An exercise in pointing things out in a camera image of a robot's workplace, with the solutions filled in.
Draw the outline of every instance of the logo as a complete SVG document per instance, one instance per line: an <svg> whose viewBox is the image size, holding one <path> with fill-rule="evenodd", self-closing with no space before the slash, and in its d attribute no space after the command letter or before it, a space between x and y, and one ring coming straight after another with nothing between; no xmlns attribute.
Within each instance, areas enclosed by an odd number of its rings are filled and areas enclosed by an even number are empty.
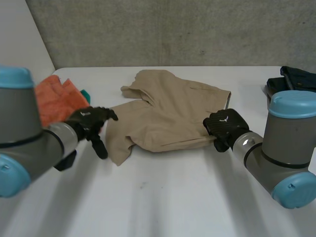
<svg viewBox="0 0 316 237"><path fill-rule="evenodd" d="M82 116L86 116L86 115L90 115L91 113L88 112L88 113L83 113L83 112L80 112Z"/></svg>
<svg viewBox="0 0 316 237"><path fill-rule="evenodd" d="M226 119L224 119L224 120L219 120L220 122L227 122L227 120L228 120L228 116L226 117Z"/></svg>

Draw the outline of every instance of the blue joint cap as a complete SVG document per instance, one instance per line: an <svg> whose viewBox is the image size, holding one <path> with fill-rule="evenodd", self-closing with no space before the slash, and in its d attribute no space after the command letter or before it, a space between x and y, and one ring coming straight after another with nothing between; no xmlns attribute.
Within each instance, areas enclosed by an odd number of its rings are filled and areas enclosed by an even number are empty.
<svg viewBox="0 0 316 237"><path fill-rule="evenodd" d="M316 116L316 93L286 90L271 98L269 113L284 119L303 119Z"/></svg>
<svg viewBox="0 0 316 237"><path fill-rule="evenodd" d="M20 163L0 154L0 197L12 197L26 189L30 183L30 175Z"/></svg>
<svg viewBox="0 0 316 237"><path fill-rule="evenodd" d="M271 196L288 209L305 206L316 198L316 176L310 172L291 175L274 187Z"/></svg>
<svg viewBox="0 0 316 237"><path fill-rule="evenodd" d="M0 65L0 88L27 89L33 87L31 72L28 69Z"/></svg>

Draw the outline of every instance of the table surface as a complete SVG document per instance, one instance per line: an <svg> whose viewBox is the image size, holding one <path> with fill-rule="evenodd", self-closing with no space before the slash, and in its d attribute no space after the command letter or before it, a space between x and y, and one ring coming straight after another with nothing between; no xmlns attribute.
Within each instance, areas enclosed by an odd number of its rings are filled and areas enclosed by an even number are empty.
<svg viewBox="0 0 316 237"><path fill-rule="evenodd" d="M85 89L93 106L111 107L131 100L120 87L142 69L230 90L229 107L263 136L264 85L279 76L279 67L63 68L54 74ZM316 171L313 161L310 171ZM3 237L314 237L315 219L315 201L282 208L230 151L213 146L163 153L134 146L117 167L81 142L71 169L51 169L20 195L0 200Z"/></svg>

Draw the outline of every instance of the gray concrete wall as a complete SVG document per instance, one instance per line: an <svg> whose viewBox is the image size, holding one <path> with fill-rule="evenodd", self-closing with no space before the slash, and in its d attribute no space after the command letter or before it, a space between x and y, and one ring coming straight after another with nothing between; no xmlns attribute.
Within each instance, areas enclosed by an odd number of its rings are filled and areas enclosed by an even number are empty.
<svg viewBox="0 0 316 237"><path fill-rule="evenodd" d="M55 67L316 72L315 0L27 0Z"/></svg>

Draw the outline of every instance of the orange cloth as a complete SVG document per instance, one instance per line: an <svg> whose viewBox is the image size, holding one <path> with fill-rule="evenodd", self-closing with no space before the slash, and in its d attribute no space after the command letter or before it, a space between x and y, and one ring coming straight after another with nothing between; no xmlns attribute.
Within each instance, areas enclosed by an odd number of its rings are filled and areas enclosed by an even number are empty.
<svg viewBox="0 0 316 237"><path fill-rule="evenodd" d="M67 79L60 83L59 77L51 75L35 88L42 126L64 121L75 110L89 106L85 97Z"/></svg>

